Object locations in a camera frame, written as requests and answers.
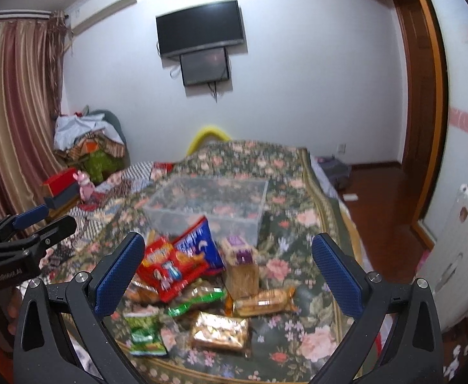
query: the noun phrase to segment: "curtain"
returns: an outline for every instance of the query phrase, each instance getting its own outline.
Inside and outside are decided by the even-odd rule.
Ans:
[[[63,168],[52,147],[65,34],[61,13],[0,21],[0,216],[43,203],[41,183]]]

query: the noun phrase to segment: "wooden door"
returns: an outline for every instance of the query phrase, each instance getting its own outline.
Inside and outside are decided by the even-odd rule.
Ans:
[[[408,115],[403,170],[423,185],[433,145],[436,87],[433,50],[419,0],[394,0],[405,43]]]

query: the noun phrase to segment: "radiator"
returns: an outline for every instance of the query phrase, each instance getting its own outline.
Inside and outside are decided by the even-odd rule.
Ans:
[[[430,284],[442,331],[468,316],[468,185],[462,185],[446,226],[417,273]]]

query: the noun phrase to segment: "red box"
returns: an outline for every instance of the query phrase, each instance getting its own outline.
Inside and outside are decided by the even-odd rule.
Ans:
[[[77,171],[73,167],[62,170],[58,174],[51,176],[44,183],[42,183],[43,196],[45,197],[55,197],[63,192],[67,187],[69,187],[76,180],[73,175]]]

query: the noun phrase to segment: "air conditioner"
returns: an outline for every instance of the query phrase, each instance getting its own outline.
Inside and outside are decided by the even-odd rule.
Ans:
[[[430,284],[442,331],[468,316],[468,185],[461,185],[446,226],[417,277]]]
[[[137,0],[87,0],[68,13],[72,32],[78,35],[104,18],[136,2]]]

